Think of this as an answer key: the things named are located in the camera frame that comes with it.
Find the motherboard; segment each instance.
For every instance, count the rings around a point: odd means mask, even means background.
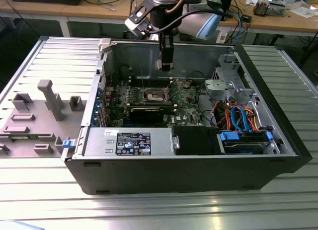
[[[165,82],[120,81],[105,88],[97,125],[203,126],[196,104],[196,91],[192,81],[180,78]]]

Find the metal bracket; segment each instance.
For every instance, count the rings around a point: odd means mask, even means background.
[[[129,19],[132,23],[140,23],[155,7],[160,4],[155,3],[153,0],[144,0],[133,12],[131,12]],[[145,9],[144,13],[139,12],[141,9]]]
[[[172,138],[172,144],[173,144],[173,148],[175,150],[180,149],[180,143],[179,143],[179,137],[178,136],[175,136],[175,137]]]

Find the green circuit board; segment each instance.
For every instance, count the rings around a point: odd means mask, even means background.
[[[166,87],[132,87],[121,82],[107,99],[112,127],[172,127],[203,126],[195,103],[195,87],[184,88],[185,79],[174,81]],[[152,108],[165,112],[157,123],[140,124],[130,120],[134,108]]]

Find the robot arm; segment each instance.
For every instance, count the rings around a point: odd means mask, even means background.
[[[223,15],[231,17],[219,10],[219,0],[209,2],[208,4],[207,0],[145,0],[130,14],[125,24],[137,37],[149,38],[152,34],[159,35],[157,68],[170,71],[173,67],[173,29],[181,25],[180,31],[193,35],[196,32],[193,29],[196,24],[195,27],[198,27],[197,31],[201,35],[195,36],[207,39]]]

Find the blue cable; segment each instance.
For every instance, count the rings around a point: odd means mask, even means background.
[[[250,126],[249,126],[249,124],[247,122],[246,114],[245,114],[243,108],[238,107],[238,106],[235,106],[234,108],[232,108],[232,111],[231,111],[231,122],[232,122],[233,126],[235,126],[238,129],[239,132],[243,132],[243,130],[236,124],[235,119],[234,119],[234,113],[235,113],[235,110],[237,108],[239,108],[241,113],[242,113],[242,118],[243,118],[243,123],[244,123],[245,129],[247,131],[250,131],[251,129],[250,129]]]
[[[235,39],[235,41],[234,41],[234,44],[236,44],[237,43],[237,41],[238,41],[238,39],[239,39],[239,36],[240,36],[240,32],[242,31],[242,21],[241,21],[241,19],[240,19],[240,16],[239,16],[239,14],[236,12],[236,15],[238,16],[238,23],[239,23],[239,32],[238,32],[238,35],[237,35],[237,37],[236,37],[236,39]]]

